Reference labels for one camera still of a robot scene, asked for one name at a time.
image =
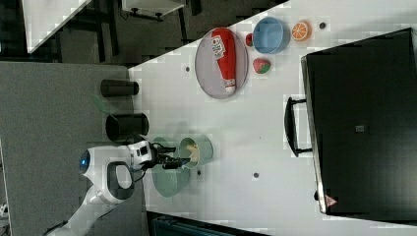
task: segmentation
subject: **gray carpet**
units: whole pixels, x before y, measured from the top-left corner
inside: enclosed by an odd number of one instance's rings
[[[126,80],[125,67],[0,63],[0,138],[12,234],[40,235],[68,220],[83,202],[88,180],[79,174],[87,149],[110,145],[90,93],[103,79]],[[131,97],[107,99],[132,113]],[[99,220],[93,235],[142,234],[144,192]]]

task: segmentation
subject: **suitcase handle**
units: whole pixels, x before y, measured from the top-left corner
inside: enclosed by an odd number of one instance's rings
[[[285,107],[285,115],[284,115],[284,127],[285,127],[285,135],[287,137],[287,141],[289,146],[294,152],[295,156],[298,157],[299,153],[313,151],[312,148],[306,149],[299,149],[297,143],[297,128],[295,127],[295,117],[294,117],[294,109],[293,106],[295,104],[304,103],[306,99],[294,100],[292,97],[288,98],[287,105]]]

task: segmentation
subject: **white table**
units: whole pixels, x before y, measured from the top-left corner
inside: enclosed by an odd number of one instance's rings
[[[33,53],[90,1],[22,0],[28,53]]]
[[[213,161],[191,173],[186,189],[162,197],[151,174],[144,178],[147,210],[182,216],[268,235],[416,235],[417,228],[396,224],[330,217],[319,212],[311,154],[296,158],[285,141],[283,116],[289,95],[304,97],[300,59],[307,53],[389,31],[417,27],[417,2],[292,0],[230,28],[242,38],[266,16],[292,26],[309,20],[312,38],[291,41],[266,56],[272,69],[248,80],[236,95],[215,100],[199,87],[194,59],[198,41],[130,70],[140,83],[135,109],[149,116],[149,135],[180,139],[182,134],[207,134]],[[326,29],[319,23],[326,22]],[[250,63],[262,56],[248,49]],[[309,146],[307,112],[299,105],[300,148]],[[260,173],[255,179],[254,172]]]

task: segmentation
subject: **black chair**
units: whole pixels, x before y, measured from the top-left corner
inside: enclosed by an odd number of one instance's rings
[[[107,5],[107,12],[101,11],[101,4],[99,0],[93,0],[92,7],[87,6],[80,11],[69,23],[65,25],[69,31],[85,30],[93,31],[97,35],[98,57],[100,62],[105,61],[104,53],[104,38],[102,25],[109,24],[110,40],[113,56],[119,54],[119,42],[117,39],[116,22],[114,15],[114,1],[105,0]]]

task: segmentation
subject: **green cup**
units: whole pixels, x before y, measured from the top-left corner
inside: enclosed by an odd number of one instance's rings
[[[153,143],[159,143],[165,147],[178,147],[178,142],[170,138],[157,137]],[[152,181],[157,191],[165,198],[171,198],[180,192],[189,182],[190,170],[178,168],[164,170],[157,164],[152,170]]]
[[[185,168],[203,166],[212,159],[211,141],[205,135],[188,135],[180,142],[178,153],[180,158],[191,158]]]

